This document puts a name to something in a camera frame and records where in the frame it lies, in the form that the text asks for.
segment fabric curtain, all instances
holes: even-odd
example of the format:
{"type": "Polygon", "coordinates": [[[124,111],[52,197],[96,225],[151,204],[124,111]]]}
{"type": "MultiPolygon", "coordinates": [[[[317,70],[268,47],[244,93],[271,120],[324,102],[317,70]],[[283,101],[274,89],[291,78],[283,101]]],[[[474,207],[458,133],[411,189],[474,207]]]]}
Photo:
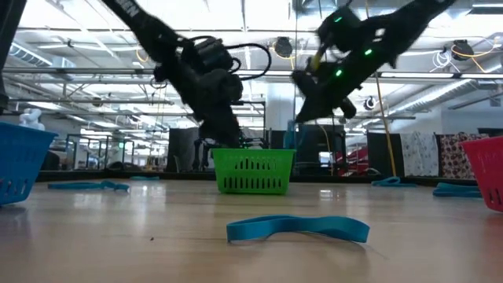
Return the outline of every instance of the fabric curtain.
{"type": "Polygon", "coordinates": [[[439,147],[433,133],[400,134],[405,176],[438,176],[439,147]]]}
{"type": "Polygon", "coordinates": [[[442,176],[445,178],[475,179],[472,166],[468,162],[461,143],[481,138],[487,138],[487,135],[459,133],[442,136],[442,176]]]}

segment blue basket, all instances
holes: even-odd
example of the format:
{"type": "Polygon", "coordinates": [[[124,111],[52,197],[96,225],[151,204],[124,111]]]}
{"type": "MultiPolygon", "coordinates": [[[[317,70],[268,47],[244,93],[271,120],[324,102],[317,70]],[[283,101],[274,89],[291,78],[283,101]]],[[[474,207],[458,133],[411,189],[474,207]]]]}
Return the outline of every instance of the blue basket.
{"type": "Polygon", "coordinates": [[[56,136],[0,122],[0,205],[28,198],[56,136]]]}

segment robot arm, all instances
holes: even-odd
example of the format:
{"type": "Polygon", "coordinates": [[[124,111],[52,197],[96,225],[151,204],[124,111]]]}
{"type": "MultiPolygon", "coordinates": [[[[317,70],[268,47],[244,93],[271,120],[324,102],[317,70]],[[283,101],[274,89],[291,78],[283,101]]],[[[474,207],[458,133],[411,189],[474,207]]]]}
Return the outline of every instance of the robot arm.
{"type": "Polygon", "coordinates": [[[331,116],[339,108],[348,119],[356,114],[347,96],[388,63],[407,51],[428,27],[428,23],[456,0],[413,0],[387,15],[359,20],[348,2],[328,16],[317,30],[320,47],[306,70],[292,73],[292,79],[306,100],[297,123],[331,116]],[[321,62],[325,51],[335,46],[348,55],[336,62],[321,62]]]}
{"type": "Polygon", "coordinates": [[[136,35],[145,52],[157,63],[172,61],[176,48],[187,42],[135,0],[102,0],[136,35]]]}
{"type": "Polygon", "coordinates": [[[145,52],[158,64],[154,69],[157,82],[168,80],[177,90],[182,102],[194,112],[201,127],[209,130],[219,143],[239,146],[239,124],[230,107],[243,92],[241,80],[264,75],[272,61],[269,50],[254,43],[224,46],[221,39],[200,36],[187,39],[178,35],[158,18],[144,11],[135,0],[102,0],[130,27],[145,52]],[[227,51],[242,46],[257,46],[266,51],[269,64],[261,75],[240,79],[231,70],[237,61],[227,51]]]}

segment green basket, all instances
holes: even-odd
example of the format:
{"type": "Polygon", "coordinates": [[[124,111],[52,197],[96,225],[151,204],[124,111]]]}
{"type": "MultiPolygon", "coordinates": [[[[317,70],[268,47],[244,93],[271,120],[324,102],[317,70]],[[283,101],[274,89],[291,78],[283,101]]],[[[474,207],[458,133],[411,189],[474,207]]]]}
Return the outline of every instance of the green basket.
{"type": "Polygon", "coordinates": [[[293,149],[213,149],[220,193],[285,194],[293,149]]]}

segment yellow cable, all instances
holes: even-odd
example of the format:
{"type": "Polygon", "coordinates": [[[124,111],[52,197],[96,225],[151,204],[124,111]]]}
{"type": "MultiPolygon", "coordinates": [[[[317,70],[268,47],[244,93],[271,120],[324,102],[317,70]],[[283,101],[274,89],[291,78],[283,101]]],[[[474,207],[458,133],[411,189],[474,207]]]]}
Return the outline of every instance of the yellow cable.
{"type": "MultiPolygon", "coordinates": [[[[367,18],[369,18],[370,15],[369,15],[369,1],[368,0],[365,0],[365,11],[367,12],[367,18]]],[[[384,123],[384,131],[386,132],[387,150],[390,153],[391,169],[393,171],[393,176],[396,177],[395,158],[393,156],[393,148],[391,147],[390,131],[387,128],[386,116],[384,115],[383,98],[380,93],[379,75],[377,75],[377,72],[375,73],[375,75],[376,75],[376,84],[377,84],[377,95],[379,96],[380,114],[381,114],[381,117],[382,117],[383,123],[384,123]]]]}
{"type": "Polygon", "coordinates": [[[487,73],[487,71],[482,68],[482,66],[479,64],[479,62],[477,62],[477,60],[475,60],[474,57],[472,57],[472,61],[473,63],[475,63],[475,65],[477,65],[477,67],[479,67],[480,71],[487,73]]]}
{"type": "Polygon", "coordinates": [[[297,55],[295,56],[290,56],[290,57],[282,57],[280,56],[280,54],[278,54],[276,52],[276,50],[274,50],[274,47],[276,46],[276,43],[274,42],[273,43],[273,46],[271,48],[269,48],[270,51],[273,51],[274,54],[276,54],[276,56],[278,56],[280,59],[283,59],[283,60],[290,60],[290,65],[292,66],[292,70],[295,68],[294,65],[293,65],[293,59],[296,59],[298,56],[300,56],[300,54],[302,53],[302,50],[300,52],[297,53],[297,55]]]}
{"type": "Polygon", "coordinates": [[[494,48],[496,48],[497,44],[497,39],[494,39],[494,43],[493,43],[493,47],[491,47],[491,49],[489,51],[486,51],[486,52],[483,52],[483,53],[480,53],[480,54],[476,54],[476,55],[470,55],[470,54],[463,54],[461,52],[457,52],[456,50],[454,50],[454,47],[455,45],[453,45],[452,47],[450,47],[450,51],[454,54],[457,54],[459,56],[463,56],[463,57],[469,57],[469,58],[477,58],[477,57],[481,57],[481,56],[484,56],[484,55],[487,55],[491,52],[493,52],[494,48]]]}
{"type": "Polygon", "coordinates": [[[141,62],[141,63],[146,63],[148,60],[149,60],[149,55],[147,55],[147,57],[145,59],[141,58],[140,56],[140,53],[138,52],[139,50],[136,49],[136,58],[138,58],[138,60],[141,62]]]}
{"type": "Polygon", "coordinates": [[[327,134],[327,131],[325,130],[325,128],[322,127],[320,124],[318,124],[317,121],[315,121],[315,123],[318,125],[318,127],[321,128],[321,130],[323,130],[323,133],[325,134],[325,138],[327,139],[327,148],[328,148],[329,154],[330,154],[330,176],[333,176],[333,158],[332,158],[332,151],[330,151],[329,134],[327,134]]]}

